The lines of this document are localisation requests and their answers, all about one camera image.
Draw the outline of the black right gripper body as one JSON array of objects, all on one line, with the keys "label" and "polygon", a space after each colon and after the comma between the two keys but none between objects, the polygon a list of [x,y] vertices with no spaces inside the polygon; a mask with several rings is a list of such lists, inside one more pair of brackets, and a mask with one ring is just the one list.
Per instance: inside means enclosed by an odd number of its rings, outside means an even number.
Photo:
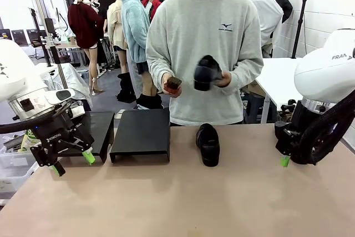
[{"label": "black right gripper body", "polygon": [[283,155],[292,155],[299,146],[302,134],[313,122],[313,112],[299,100],[293,111],[291,121],[277,121],[274,124],[277,138],[276,149]]}]

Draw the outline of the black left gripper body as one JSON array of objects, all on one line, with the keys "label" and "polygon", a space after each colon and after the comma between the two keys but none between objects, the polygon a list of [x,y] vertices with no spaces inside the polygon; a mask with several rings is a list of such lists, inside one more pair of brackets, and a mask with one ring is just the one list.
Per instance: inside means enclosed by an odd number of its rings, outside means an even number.
[{"label": "black left gripper body", "polygon": [[79,151],[77,132],[78,120],[56,118],[54,121],[33,126],[33,134],[40,144],[33,146],[33,155],[51,152],[62,153],[66,150]]}]

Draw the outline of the person's left hand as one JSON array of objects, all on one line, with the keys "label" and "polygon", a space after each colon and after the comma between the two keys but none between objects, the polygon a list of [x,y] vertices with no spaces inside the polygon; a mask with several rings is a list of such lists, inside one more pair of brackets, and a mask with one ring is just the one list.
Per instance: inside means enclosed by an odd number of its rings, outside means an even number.
[{"label": "person's left hand", "polygon": [[220,88],[227,87],[231,82],[231,73],[230,72],[222,72],[221,79],[217,79],[214,81],[214,85]]}]

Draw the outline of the person's right hand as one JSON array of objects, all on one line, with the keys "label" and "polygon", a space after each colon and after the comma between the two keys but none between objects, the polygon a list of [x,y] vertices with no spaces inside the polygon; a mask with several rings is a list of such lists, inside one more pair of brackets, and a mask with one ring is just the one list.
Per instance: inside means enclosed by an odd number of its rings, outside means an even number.
[{"label": "person's right hand", "polygon": [[164,73],[161,79],[164,93],[170,95],[173,98],[178,97],[181,92],[182,81],[176,77],[173,77],[170,73]]}]

